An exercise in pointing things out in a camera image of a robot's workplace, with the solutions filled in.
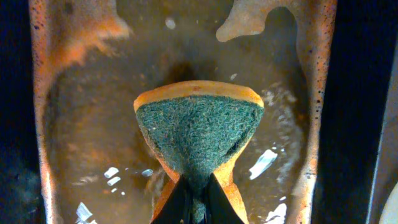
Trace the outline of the white plate with orange sauce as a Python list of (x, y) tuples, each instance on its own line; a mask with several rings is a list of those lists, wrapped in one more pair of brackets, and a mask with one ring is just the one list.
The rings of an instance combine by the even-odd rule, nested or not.
[(395, 185), (387, 199), (379, 224), (398, 224), (398, 184)]

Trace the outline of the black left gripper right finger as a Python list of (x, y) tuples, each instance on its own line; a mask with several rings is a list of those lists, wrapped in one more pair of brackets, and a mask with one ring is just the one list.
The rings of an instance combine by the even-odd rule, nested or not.
[(206, 212), (205, 224), (243, 224), (234, 211), (221, 185), (214, 174), (211, 174), (204, 188), (203, 202)]

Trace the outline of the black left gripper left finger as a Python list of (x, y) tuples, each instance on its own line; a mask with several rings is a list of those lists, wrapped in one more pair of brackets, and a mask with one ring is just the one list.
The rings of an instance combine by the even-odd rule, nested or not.
[(181, 176), (151, 224), (190, 224), (190, 188)]

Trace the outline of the yellow green scrub sponge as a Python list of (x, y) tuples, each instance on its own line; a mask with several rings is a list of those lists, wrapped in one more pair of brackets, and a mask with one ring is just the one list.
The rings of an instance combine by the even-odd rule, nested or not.
[(223, 82), (178, 82), (141, 93), (134, 111), (147, 145), (170, 179), (151, 221), (184, 176), (190, 188), (190, 223), (204, 223), (204, 188), (214, 174), (234, 211), (247, 222), (233, 169), (264, 114), (263, 100), (254, 90)]

